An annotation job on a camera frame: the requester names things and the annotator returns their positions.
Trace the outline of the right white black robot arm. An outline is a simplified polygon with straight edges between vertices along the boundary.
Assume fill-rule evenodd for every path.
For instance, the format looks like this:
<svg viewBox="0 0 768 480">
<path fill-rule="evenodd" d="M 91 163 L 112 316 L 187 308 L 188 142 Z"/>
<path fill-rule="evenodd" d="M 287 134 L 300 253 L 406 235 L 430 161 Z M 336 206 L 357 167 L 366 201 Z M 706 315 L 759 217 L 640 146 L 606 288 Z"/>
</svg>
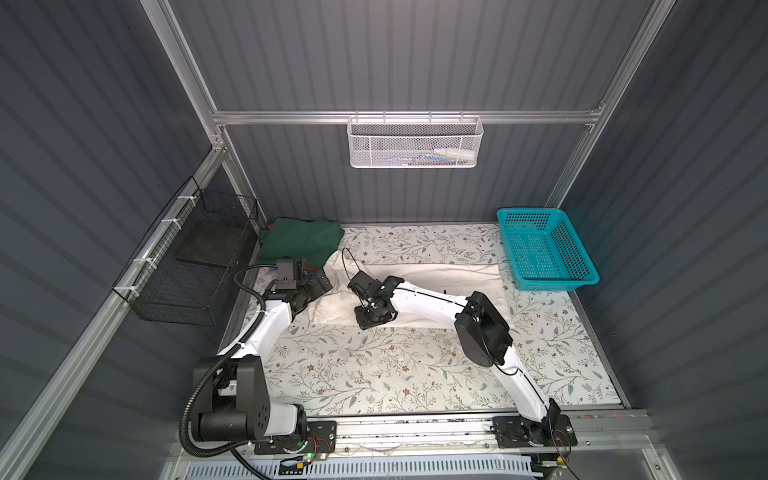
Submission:
<svg viewBox="0 0 768 480">
<path fill-rule="evenodd" d="M 347 287 L 359 299 L 354 314 L 363 330 L 389 324 L 399 314 L 453 328 L 464 355 L 477 366 L 491 369 L 513 399 L 518 415 L 503 429 L 493 428 L 503 438 L 546 447 L 578 443 L 570 419 L 529 375 L 509 325 L 485 294 L 449 295 L 420 288 L 400 277 L 379 281 L 363 271 L 355 274 Z"/>
</svg>

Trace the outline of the white t shirt with print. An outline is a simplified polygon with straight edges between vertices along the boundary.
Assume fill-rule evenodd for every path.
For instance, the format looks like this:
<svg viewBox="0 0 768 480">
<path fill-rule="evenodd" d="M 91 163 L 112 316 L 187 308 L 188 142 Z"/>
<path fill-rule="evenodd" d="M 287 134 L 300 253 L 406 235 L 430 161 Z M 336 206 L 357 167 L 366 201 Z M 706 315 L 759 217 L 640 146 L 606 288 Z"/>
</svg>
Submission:
<svg viewBox="0 0 768 480">
<path fill-rule="evenodd" d="M 400 277 L 420 288 L 467 297 L 475 291 L 485 294 L 506 322 L 511 313 L 499 267 L 483 264 L 370 264 L 355 262 L 347 253 L 335 253 L 323 267 L 332 290 L 308 307 L 312 326 L 358 326 L 354 308 L 360 304 L 348 288 L 351 276 L 362 270 L 377 280 Z"/>
</svg>

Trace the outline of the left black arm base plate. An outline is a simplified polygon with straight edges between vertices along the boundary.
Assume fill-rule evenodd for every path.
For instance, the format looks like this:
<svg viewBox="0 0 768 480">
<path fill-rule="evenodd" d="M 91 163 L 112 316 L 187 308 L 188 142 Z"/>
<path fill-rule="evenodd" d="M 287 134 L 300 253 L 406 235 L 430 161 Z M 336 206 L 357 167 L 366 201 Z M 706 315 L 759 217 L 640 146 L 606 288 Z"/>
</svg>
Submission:
<svg viewBox="0 0 768 480">
<path fill-rule="evenodd" d="M 336 421 L 309 421 L 299 425 L 294 433 L 266 437 L 256 441 L 256 455 L 330 454 L 335 451 L 338 423 Z"/>
</svg>

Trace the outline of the floral table cloth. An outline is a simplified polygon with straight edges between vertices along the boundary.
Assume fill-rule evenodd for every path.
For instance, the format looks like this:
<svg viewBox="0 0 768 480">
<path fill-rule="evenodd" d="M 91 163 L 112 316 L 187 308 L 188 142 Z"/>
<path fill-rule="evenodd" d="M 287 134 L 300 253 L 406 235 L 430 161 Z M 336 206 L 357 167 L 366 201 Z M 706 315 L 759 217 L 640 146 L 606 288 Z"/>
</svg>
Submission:
<svg viewBox="0 0 768 480">
<path fill-rule="evenodd" d="M 613 407 L 619 390 L 570 296 L 515 288 L 499 229 L 490 223 L 349 226 L 343 274 L 400 264 L 484 264 L 503 281 L 497 304 L 521 360 L 564 407 Z M 299 314 L 265 363 L 272 399 L 315 416 L 508 409 L 490 369 L 463 354 L 447 329 L 325 325 Z"/>
</svg>

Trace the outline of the folded green t shirt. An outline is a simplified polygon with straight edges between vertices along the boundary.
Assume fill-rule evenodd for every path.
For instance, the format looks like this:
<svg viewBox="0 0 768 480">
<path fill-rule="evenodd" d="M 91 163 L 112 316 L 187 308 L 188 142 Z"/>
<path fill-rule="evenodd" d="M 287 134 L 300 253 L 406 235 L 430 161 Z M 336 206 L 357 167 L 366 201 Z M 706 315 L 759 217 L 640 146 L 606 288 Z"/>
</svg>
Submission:
<svg viewBox="0 0 768 480">
<path fill-rule="evenodd" d="M 257 262 L 275 265 L 285 258 L 302 259 L 308 268 L 322 268 L 337 251 L 344 236 L 339 222 L 302 221 L 277 218 L 270 229 L 262 230 Z"/>
</svg>

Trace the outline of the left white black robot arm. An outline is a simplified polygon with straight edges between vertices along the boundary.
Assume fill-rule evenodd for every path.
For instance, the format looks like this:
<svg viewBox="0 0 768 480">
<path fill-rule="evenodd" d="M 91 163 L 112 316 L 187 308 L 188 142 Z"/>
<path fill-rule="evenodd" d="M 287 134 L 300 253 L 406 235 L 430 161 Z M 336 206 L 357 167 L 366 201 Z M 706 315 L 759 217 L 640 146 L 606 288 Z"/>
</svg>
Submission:
<svg viewBox="0 0 768 480">
<path fill-rule="evenodd" d="M 201 359 L 193 374 L 194 387 L 184 407 L 179 441 L 196 457 L 212 457 L 250 442 L 285 442 L 301 447 L 309 427 L 304 407 L 270 399 L 264 364 L 280 335 L 295 317 L 331 290 L 321 269 L 306 268 L 298 259 L 276 263 L 277 278 L 263 293 L 244 283 L 249 265 L 233 281 L 257 302 L 255 315 L 214 357 Z"/>
</svg>

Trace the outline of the white bottle in basket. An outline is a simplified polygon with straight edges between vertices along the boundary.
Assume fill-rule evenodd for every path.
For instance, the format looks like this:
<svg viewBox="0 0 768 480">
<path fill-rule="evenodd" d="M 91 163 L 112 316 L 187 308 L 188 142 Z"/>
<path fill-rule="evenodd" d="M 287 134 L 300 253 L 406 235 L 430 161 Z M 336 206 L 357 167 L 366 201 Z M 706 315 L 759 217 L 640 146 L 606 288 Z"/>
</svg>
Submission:
<svg viewBox="0 0 768 480">
<path fill-rule="evenodd" d="M 436 156 L 448 158 L 456 162 L 472 163 L 477 157 L 477 152 L 474 150 L 455 147 L 435 148 L 433 152 Z"/>
</svg>

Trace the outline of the teal plastic basket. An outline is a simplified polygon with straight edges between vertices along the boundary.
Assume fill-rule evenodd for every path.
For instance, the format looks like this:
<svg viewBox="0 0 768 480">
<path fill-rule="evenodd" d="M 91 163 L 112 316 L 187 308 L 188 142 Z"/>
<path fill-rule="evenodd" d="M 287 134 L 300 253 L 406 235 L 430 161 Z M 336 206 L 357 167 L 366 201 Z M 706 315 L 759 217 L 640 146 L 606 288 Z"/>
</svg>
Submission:
<svg viewBox="0 0 768 480">
<path fill-rule="evenodd" d="M 570 292 L 599 283 L 600 275 L 564 211 L 502 208 L 497 220 L 516 289 Z"/>
</svg>

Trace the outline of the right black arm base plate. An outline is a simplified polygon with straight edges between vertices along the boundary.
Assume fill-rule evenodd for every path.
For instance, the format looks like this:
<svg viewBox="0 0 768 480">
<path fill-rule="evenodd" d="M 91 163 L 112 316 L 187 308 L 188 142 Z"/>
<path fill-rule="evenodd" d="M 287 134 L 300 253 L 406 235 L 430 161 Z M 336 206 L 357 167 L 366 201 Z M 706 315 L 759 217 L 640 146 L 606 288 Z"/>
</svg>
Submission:
<svg viewBox="0 0 768 480">
<path fill-rule="evenodd" d="M 492 418 L 490 431 L 500 448 L 569 448 L 578 444 L 570 418 L 564 414 L 542 422 L 521 416 L 496 416 Z"/>
</svg>

